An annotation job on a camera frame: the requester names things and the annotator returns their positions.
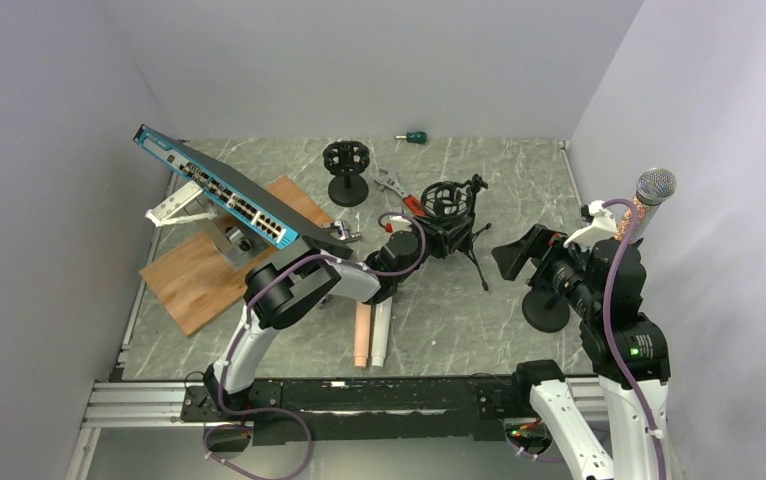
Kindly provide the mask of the black mini tripod stand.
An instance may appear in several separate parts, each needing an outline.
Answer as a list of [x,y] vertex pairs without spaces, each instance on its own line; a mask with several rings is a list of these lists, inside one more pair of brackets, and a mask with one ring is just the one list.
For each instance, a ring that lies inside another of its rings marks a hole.
[[463,253],[476,267],[484,291],[489,291],[489,285],[474,251],[475,240],[492,227],[487,223],[482,228],[474,230],[476,222],[477,195],[488,189],[488,183],[480,174],[474,174],[464,182],[439,181],[428,186],[422,193],[421,203],[425,214],[421,218],[438,219],[441,221],[466,220],[469,223],[470,248]]

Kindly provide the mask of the white microphone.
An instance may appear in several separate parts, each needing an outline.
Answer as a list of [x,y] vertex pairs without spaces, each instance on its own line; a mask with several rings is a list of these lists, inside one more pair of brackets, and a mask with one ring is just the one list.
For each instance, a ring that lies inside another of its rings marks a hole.
[[390,335],[392,303],[393,299],[388,298],[375,306],[370,346],[372,367],[381,368],[385,365]]

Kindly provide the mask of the black shock mount desk stand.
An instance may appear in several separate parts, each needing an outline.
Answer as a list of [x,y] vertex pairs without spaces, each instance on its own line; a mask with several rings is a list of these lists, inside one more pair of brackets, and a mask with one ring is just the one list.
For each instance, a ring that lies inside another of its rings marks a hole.
[[354,207],[369,195],[361,174],[370,165],[370,149],[359,141],[336,141],[322,152],[325,169],[334,176],[328,185],[330,200],[341,207]]

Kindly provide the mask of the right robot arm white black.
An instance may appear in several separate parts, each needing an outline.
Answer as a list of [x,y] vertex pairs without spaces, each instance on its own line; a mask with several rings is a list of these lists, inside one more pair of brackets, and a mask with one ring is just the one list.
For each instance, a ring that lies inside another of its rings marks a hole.
[[534,329],[556,333],[571,314],[579,316],[584,352],[607,406],[613,453],[603,451],[554,361],[517,366],[509,391],[514,409],[538,414],[579,479],[669,478],[668,345],[641,310],[647,273],[638,250],[605,227],[566,235],[535,224],[520,239],[493,248],[492,256],[507,281],[533,263],[522,313]]

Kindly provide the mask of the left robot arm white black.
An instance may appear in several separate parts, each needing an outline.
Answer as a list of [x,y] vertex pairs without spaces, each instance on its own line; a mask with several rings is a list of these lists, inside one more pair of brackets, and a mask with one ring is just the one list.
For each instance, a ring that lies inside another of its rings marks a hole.
[[277,334],[298,323],[324,297],[378,305],[393,297],[428,258],[443,258],[465,240],[428,217],[387,212],[379,222],[387,218],[407,226],[363,261],[330,252],[303,236],[248,272],[243,315],[225,351],[203,377],[207,407],[217,417],[231,420],[244,411],[256,370]]

